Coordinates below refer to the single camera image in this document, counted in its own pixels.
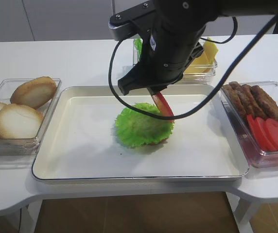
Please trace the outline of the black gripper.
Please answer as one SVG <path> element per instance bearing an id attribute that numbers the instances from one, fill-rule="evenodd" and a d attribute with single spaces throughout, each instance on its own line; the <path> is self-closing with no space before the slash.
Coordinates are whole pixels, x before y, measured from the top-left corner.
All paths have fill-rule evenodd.
<path id="1" fill-rule="evenodd" d="M 207 20 L 202 0 L 155 0 L 156 15 L 149 37 L 147 58 L 118 80 L 123 95 L 147 88 L 156 95 L 179 81 Z"/>

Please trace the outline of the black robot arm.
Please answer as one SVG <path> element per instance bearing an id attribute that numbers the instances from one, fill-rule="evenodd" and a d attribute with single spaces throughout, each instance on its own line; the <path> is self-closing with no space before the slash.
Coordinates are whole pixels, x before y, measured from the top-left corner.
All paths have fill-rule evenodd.
<path id="1" fill-rule="evenodd" d="M 161 91 L 179 81 L 202 53 L 199 39 L 206 25 L 219 17 L 277 15 L 278 0 L 149 0 L 110 18 L 122 27 L 120 40 L 143 40 L 138 63 L 118 80 L 120 91 Z"/>

